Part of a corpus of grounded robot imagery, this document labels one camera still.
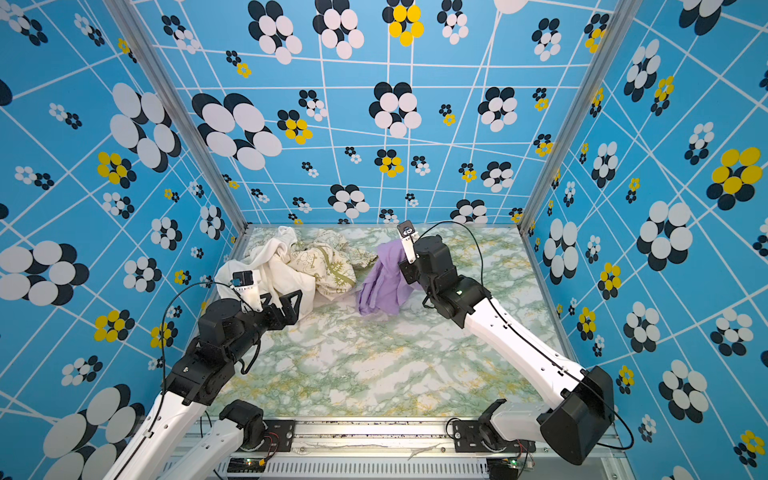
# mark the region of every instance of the marble-patterned tabletop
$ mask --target marble-patterned tabletop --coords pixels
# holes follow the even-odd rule
[[[426,227],[418,226],[420,231]],[[300,239],[317,228],[297,227]],[[398,237],[394,227],[339,227],[351,246],[375,252]],[[247,252],[272,237],[256,227]],[[541,296],[517,229],[473,228],[485,261],[485,286],[507,311],[558,351],[554,320]],[[460,274],[480,280],[477,248],[464,228],[440,225]],[[358,284],[368,270],[356,271]],[[398,316],[361,317],[354,292],[316,306],[295,326],[268,332],[251,371],[233,377],[209,408],[235,399],[265,416],[477,416],[494,400],[541,402],[530,383],[490,346],[434,310],[416,290]],[[253,350],[247,355],[250,360]]]

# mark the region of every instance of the robotic arm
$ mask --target robotic arm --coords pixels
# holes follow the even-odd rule
[[[184,433],[234,376],[235,364],[241,362],[245,367],[243,356],[267,330],[296,324],[301,297],[300,290],[281,296],[283,307],[278,308],[270,304],[271,295],[267,293],[261,296],[260,312],[243,312],[236,299],[211,303],[198,320],[200,335],[165,378],[163,392],[104,480],[157,478]],[[224,408],[219,420],[163,474],[163,480],[202,480],[232,452],[240,447],[254,449],[263,439],[263,411],[248,402],[235,400]]]
[[[503,449],[516,439],[543,440],[565,460],[581,465],[613,422],[611,377],[597,366],[588,372],[555,352],[509,315],[483,285],[458,275],[439,235],[419,237],[410,221],[398,230],[406,251],[400,263],[406,281],[418,281],[440,315],[500,352],[549,407],[536,418],[538,425],[532,425],[515,415],[510,404],[503,405],[505,400],[497,400],[480,416],[486,445]]]

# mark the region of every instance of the purple cloth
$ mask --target purple cloth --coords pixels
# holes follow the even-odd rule
[[[362,282],[362,290],[357,293],[357,309],[360,315],[369,315],[377,310],[397,315],[400,306],[419,284],[407,284],[400,272],[399,263],[406,259],[400,239],[382,243],[377,251],[379,259]]]

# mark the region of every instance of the pile of clothes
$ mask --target pile of clothes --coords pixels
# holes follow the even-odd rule
[[[282,307],[282,295],[301,290],[299,318],[303,318],[312,312],[316,300],[333,301],[353,290],[357,286],[355,270],[376,262],[356,292],[358,311],[361,315],[379,310],[396,315],[413,290],[398,266],[406,258],[405,252],[400,240],[379,245],[377,250],[378,255],[351,247],[333,230],[319,229],[314,238],[304,241],[292,227],[278,227],[274,237],[254,247],[244,259],[227,261],[215,280],[230,284],[234,273],[253,272],[254,285],[240,291],[250,305],[259,304],[260,296],[270,293],[273,303]],[[217,285],[217,290],[221,298],[238,298],[231,288]],[[316,299],[316,292],[322,298]]]

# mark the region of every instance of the blue floral wallpaper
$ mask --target blue floral wallpaper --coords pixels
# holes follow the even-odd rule
[[[616,0],[137,0],[253,223],[512,223]]]
[[[637,478],[768,478],[766,27],[645,0],[523,232]]]
[[[237,232],[100,1],[0,21],[0,478],[97,479]]]

